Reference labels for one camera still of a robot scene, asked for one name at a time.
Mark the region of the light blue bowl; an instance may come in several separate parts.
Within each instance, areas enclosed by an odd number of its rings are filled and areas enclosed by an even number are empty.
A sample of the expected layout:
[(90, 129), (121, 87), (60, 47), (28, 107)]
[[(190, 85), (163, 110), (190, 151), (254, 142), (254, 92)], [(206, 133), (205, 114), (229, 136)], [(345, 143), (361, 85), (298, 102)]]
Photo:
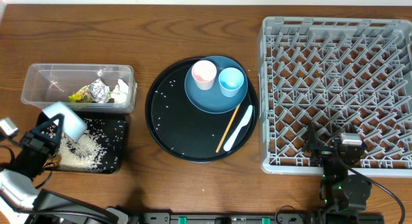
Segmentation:
[(74, 113), (65, 103), (56, 102), (42, 110), (48, 117), (52, 118), (55, 115), (63, 115), (62, 130), (72, 140), (78, 142), (87, 130), (87, 125), (78, 115)]

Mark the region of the yellow foil snack wrapper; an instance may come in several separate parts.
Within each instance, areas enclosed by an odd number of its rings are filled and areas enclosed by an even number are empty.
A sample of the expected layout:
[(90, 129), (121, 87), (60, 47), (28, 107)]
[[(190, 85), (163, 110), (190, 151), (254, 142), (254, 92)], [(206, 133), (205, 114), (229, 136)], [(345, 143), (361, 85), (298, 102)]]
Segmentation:
[(76, 93), (68, 96), (71, 103), (107, 103), (110, 98), (110, 88), (101, 79), (83, 86)]

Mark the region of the white tissue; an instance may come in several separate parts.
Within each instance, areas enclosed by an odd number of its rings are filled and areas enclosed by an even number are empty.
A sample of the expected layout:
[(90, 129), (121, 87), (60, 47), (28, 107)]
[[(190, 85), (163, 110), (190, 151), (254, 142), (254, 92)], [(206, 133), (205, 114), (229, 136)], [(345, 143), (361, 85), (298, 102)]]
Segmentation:
[(117, 85), (110, 94), (110, 98), (114, 100), (114, 103), (122, 104), (127, 101), (128, 92), (129, 86), (122, 79), (118, 79)]

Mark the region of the brown walnut cookie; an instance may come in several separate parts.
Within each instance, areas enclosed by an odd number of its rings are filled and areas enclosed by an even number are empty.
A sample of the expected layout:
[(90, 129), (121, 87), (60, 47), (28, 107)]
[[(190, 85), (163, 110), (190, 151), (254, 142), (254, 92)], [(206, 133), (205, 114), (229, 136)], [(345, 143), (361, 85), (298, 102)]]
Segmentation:
[(54, 169), (60, 165), (61, 160), (62, 160), (62, 156), (59, 154), (55, 157), (48, 158), (45, 164), (43, 165), (43, 168), (44, 169)]

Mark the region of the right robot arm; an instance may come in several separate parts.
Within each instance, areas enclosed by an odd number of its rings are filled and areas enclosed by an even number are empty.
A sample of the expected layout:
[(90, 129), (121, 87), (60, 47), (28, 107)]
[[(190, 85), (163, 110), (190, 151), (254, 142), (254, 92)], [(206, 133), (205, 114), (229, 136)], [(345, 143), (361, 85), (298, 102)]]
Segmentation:
[(348, 167), (360, 161), (366, 150), (365, 142), (353, 126), (349, 132), (332, 139), (330, 145), (321, 143), (313, 125), (308, 125), (307, 131), (303, 151), (310, 153), (311, 164), (323, 168), (319, 197), (326, 205), (314, 211), (306, 221), (359, 223), (359, 213), (366, 209), (371, 183), (363, 176), (349, 174)]

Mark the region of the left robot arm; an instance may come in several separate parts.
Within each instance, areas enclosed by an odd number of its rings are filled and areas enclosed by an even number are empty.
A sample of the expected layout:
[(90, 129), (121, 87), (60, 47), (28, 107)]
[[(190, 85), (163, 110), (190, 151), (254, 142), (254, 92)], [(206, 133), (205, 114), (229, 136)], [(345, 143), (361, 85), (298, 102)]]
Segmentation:
[(129, 216), (116, 208), (103, 209), (33, 185), (57, 152), (62, 134), (85, 130), (76, 114), (59, 112), (16, 143), (22, 151), (1, 169), (1, 212), (10, 223), (129, 223)]

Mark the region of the grey plastic dishwasher rack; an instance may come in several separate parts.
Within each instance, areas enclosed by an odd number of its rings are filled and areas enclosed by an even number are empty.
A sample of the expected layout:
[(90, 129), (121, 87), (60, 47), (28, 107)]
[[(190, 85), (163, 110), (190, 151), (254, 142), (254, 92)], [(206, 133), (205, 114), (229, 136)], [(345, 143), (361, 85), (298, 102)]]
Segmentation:
[(303, 151), (354, 127), (357, 171), (411, 176), (411, 22), (266, 17), (257, 38), (259, 155), (267, 174), (320, 175)]

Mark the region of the clear plastic bin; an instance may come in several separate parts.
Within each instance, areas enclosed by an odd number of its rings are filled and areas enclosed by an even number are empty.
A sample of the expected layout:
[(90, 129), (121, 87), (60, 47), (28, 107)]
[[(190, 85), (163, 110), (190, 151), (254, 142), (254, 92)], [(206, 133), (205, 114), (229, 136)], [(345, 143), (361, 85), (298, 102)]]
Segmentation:
[[(24, 104), (44, 109), (55, 102), (63, 102), (74, 111), (100, 113), (131, 113), (135, 109), (137, 83), (134, 70), (119, 64), (32, 64), (27, 71), (21, 94)], [(119, 80), (128, 85), (123, 103), (71, 103), (69, 96), (101, 79), (111, 90)]]

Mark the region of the white plastic knife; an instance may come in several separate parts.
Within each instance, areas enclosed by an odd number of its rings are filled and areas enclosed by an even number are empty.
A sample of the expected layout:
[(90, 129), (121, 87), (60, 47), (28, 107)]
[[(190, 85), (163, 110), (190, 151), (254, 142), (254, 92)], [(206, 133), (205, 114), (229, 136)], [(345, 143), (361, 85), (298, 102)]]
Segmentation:
[(253, 105), (249, 105), (247, 110), (245, 111), (245, 114), (243, 115), (242, 119), (240, 120), (238, 126), (236, 127), (236, 129), (234, 130), (234, 132), (231, 134), (231, 136), (228, 138), (228, 140), (225, 142), (225, 145), (223, 146), (223, 150), (224, 151), (230, 151), (234, 145), (234, 142), (236, 141), (239, 132), (241, 131), (241, 129), (243, 127), (245, 127), (251, 117), (252, 117), (252, 112), (253, 112)]

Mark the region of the wooden chopstick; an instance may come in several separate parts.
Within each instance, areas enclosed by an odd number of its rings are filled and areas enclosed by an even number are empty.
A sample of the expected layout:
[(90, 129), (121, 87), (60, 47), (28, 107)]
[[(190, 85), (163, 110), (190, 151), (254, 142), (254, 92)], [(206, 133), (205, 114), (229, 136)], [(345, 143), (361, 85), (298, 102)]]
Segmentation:
[(224, 140), (225, 140), (225, 138), (226, 138), (226, 136), (227, 136), (227, 133), (229, 132), (229, 129), (230, 129), (230, 127), (231, 127), (231, 125), (232, 125), (232, 123), (233, 123), (233, 121), (234, 121), (234, 118), (236, 117), (236, 114), (237, 114), (237, 112), (238, 112), (238, 110), (239, 110), (239, 107), (240, 107), (240, 105), (238, 105), (238, 106), (235, 108), (235, 110), (234, 110), (234, 112), (233, 112), (233, 114), (232, 114), (232, 116), (231, 116), (231, 118), (230, 118), (230, 120), (229, 120), (229, 123), (227, 124), (227, 127), (226, 127), (226, 129), (225, 129), (225, 132), (223, 133), (223, 136), (222, 136), (222, 138), (221, 138), (221, 140), (220, 140), (220, 142), (219, 142), (219, 144), (218, 144), (218, 146), (217, 146), (217, 148), (216, 148), (215, 153), (219, 153), (219, 151), (220, 151), (220, 149), (221, 149), (221, 147), (222, 147), (222, 145), (223, 145), (223, 142), (224, 142)]

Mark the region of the light blue plastic cup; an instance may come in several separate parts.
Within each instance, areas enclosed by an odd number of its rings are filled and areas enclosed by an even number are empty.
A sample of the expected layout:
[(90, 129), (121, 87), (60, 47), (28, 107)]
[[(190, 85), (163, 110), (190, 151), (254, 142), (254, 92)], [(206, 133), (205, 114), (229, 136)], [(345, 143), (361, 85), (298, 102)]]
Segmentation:
[(244, 83), (245, 77), (237, 68), (225, 68), (218, 77), (220, 89), (225, 97), (234, 97)]

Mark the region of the dark blue plate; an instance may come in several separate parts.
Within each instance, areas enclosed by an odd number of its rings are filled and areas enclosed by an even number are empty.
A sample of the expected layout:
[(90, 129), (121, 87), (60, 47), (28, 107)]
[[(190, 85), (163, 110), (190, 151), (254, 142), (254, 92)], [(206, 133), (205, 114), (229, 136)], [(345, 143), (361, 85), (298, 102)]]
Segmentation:
[(195, 60), (189, 68), (184, 82), (184, 89), (189, 101), (198, 109), (210, 114), (222, 114), (235, 109), (243, 102), (248, 91), (248, 78), (243, 67), (234, 59), (224, 56), (209, 56), (202, 58), (202, 60), (210, 61), (217, 67), (217, 77), (226, 68), (236, 68), (241, 72), (244, 81), (233, 97), (226, 97), (221, 92), (219, 79), (214, 81), (211, 89), (202, 90), (196, 85), (192, 75), (194, 65), (199, 62), (199, 60)]

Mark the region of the round black serving tray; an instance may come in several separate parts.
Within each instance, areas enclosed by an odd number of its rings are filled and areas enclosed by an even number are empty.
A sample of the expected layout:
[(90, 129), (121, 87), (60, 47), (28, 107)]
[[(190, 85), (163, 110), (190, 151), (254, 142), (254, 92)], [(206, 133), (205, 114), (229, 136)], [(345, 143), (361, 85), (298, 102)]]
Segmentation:
[(207, 113), (187, 97), (184, 80), (199, 60), (195, 57), (176, 62), (157, 76), (145, 101), (145, 119), (152, 137), (166, 152), (182, 160), (205, 163), (222, 160), (246, 144), (258, 121), (258, 98), (247, 80), (246, 96), (227, 134), (233, 133), (249, 106), (253, 107), (251, 120), (241, 128), (230, 151), (216, 152), (233, 112)]

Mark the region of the pink plastic cup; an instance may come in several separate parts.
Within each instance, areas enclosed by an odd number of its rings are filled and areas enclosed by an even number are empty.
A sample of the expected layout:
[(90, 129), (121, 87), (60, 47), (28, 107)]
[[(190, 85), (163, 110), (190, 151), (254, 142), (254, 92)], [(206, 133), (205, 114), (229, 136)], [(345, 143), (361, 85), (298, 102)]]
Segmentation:
[(209, 90), (213, 87), (217, 75), (217, 67), (207, 60), (200, 60), (192, 66), (191, 75), (201, 90)]

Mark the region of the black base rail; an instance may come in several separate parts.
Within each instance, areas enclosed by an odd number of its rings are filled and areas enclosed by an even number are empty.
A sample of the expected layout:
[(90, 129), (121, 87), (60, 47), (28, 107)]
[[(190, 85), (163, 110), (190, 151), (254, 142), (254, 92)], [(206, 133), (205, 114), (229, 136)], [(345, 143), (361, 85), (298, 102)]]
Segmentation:
[(297, 210), (279, 210), (275, 214), (170, 214), (168, 212), (131, 213), (120, 207), (108, 207), (118, 216), (119, 223), (127, 224), (311, 224), (311, 223), (358, 223), (384, 224), (384, 217), (374, 214), (349, 216), (329, 212), (307, 214)]

